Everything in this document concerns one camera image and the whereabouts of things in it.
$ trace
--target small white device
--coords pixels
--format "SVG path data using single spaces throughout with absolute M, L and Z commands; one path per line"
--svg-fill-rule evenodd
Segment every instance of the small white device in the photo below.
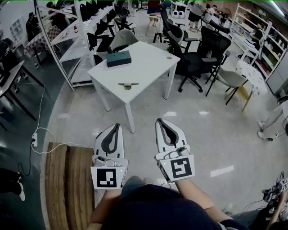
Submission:
M 194 156 L 190 154 L 184 132 L 172 122 L 155 123 L 158 152 L 154 158 L 168 183 L 195 176 Z
M 123 187 L 129 162 L 124 159 L 123 130 L 120 124 L 108 127 L 96 137 L 92 161 L 94 189 L 118 190 Z
M 184 19 L 185 18 L 185 13 L 184 11 L 179 11 L 179 18 Z
M 172 18 L 179 18 L 179 11 L 178 10 L 173 11 Z

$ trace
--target hand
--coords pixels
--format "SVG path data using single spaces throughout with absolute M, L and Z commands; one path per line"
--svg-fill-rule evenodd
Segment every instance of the hand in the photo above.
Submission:
M 287 193 L 288 193 L 288 189 L 286 189 L 285 191 L 281 192 L 281 194 L 279 195 L 279 203 L 285 203 L 286 197 L 287 197 Z

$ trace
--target shelving unit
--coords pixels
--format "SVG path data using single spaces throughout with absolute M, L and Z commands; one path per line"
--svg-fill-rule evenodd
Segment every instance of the shelving unit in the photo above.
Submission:
M 79 0 L 75 0 L 74 4 L 66 6 L 61 10 L 55 10 L 46 8 L 43 6 L 38 6 L 37 1 L 36 4 L 36 14 L 38 17 L 39 25 L 44 31 L 44 24 L 47 24 L 47 19 L 51 17 L 54 13 L 63 13 L 67 17 L 74 17 L 77 18 L 73 23 L 71 23 L 66 29 L 64 29 L 57 37 L 53 39 L 53 41 L 49 41 L 49 38 L 45 32 L 44 37 L 48 44 L 48 47 L 59 67 L 61 70 L 64 78 L 68 82 L 69 86 L 72 90 L 75 87 L 84 86 L 92 84 L 90 76 L 87 74 L 87 71 L 90 70 L 95 66 L 93 54 L 95 51 L 89 51 L 89 43 L 87 32 L 94 34 L 97 29 L 97 23 L 100 22 L 101 19 L 105 20 L 106 15 L 109 13 L 110 10 L 114 9 L 114 3 L 112 6 L 107 6 L 104 9 L 100 9 L 99 12 L 92 16 L 91 19 L 83 22 L 81 13 L 80 13 L 80 4 Z M 76 15 L 70 13 L 69 9 L 74 6 L 76 10 Z M 47 9 L 52 10 L 54 13 L 50 14 L 49 16 L 45 17 L 45 22 L 42 21 L 40 10 L 39 9 Z M 74 26 L 77 27 L 78 32 L 74 31 Z M 109 34 L 110 30 L 106 30 L 102 35 Z M 60 59 L 58 59 L 57 55 L 53 50 L 53 45 L 67 41 L 73 40 L 73 44 L 66 50 L 66 52 L 62 55 Z M 98 45 L 94 47 L 94 50 L 97 50 L 98 46 L 101 43 L 101 39 L 98 40 Z M 65 61 L 75 60 L 73 67 L 70 69 L 68 73 L 62 67 L 62 63 Z
M 22 40 L 25 38 L 24 31 L 21 26 L 21 20 L 20 18 L 17 19 L 10 27 L 10 32 L 12 34 L 12 37 L 14 39 L 15 44 L 19 44 L 22 42 Z
M 266 42 L 263 46 L 261 60 L 257 60 L 255 65 L 263 74 L 265 81 L 267 81 L 287 51 L 288 40 L 284 35 L 271 26 L 271 24 L 268 25 L 268 23 L 258 15 L 240 6 L 240 4 L 237 6 L 229 35 L 233 37 L 234 34 L 238 34 L 248 38 L 249 33 L 257 30 L 258 22 L 266 26 L 266 30 L 263 31 Z

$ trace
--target wooden platform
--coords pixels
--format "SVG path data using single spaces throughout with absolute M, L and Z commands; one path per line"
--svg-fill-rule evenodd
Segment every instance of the wooden platform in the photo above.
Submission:
M 48 151 L 57 143 L 49 143 Z M 86 230 L 94 206 L 93 149 L 59 146 L 47 154 L 46 203 L 52 230 Z

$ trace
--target polished floor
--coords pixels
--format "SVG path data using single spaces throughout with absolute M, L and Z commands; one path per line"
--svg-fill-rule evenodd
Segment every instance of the polished floor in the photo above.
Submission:
M 177 21 L 188 25 L 188 19 Z M 135 17 L 128 18 L 128 22 L 138 24 L 135 32 L 139 40 L 152 42 L 153 36 L 145 36 L 149 22 L 145 10 L 136 12 Z M 148 34 L 154 33 L 155 28 L 149 28 Z M 201 33 L 189 31 L 189 36 L 199 38 Z M 197 46 L 195 42 L 190 51 L 196 51 Z M 234 70 L 239 50 L 235 44 L 229 50 L 231 56 L 224 67 Z M 77 88 L 72 93 L 64 84 L 48 129 L 56 135 L 58 142 L 93 147 L 96 136 L 102 130 L 120 123 L 124 130 L 125 158 L 130 162 L 127 177 L 150 177 L 160 185 L 165 180 L 153 158 L 158 153 L 154 127 L 157 118 L 168 119 L 183 129 L 191 146 L 196 172 L 192 180 L 212 197 L 219 208 L 233 203 L 232 211 L 241 212 L 250 202 L 262 199 L 262 189 L 273 186 L 282 170 L 288 173 L 287 137 L 273 142 L 263 142 L 257 137 L 257 121 L 264 120 L 276 107 L 276 98 L 270 90 L 264 96 L 253 97 L 241 113 L 245 101 L 236 95 L 226 106 L 224 97 L 227 88 L 221 83 L 215 83 L 205 97 L 209 87 L 209 84 L 205 85 L 206 79 L 207 76 L 203 75 L 199 80 L 203 93 L 199 93 L 189 81 L 179 93 L 177 90 L 182 77 L 175 76 L 170 97 L 165 100 L 165 73 L 131 102 L 136 128 L 134 134 L 128 130 L 123 104 L 114 95 L 105 92 L 111 107 L 111 111 L 107 112 L 93 87 Z M 280 119 L 267 134 L 274 136 L 275 131 L 283 132 L 281 123 Z M 52 140 L 53 137 L 47 133 L 46 143 Z M 251 209 L 264 204 L 257 203 Z

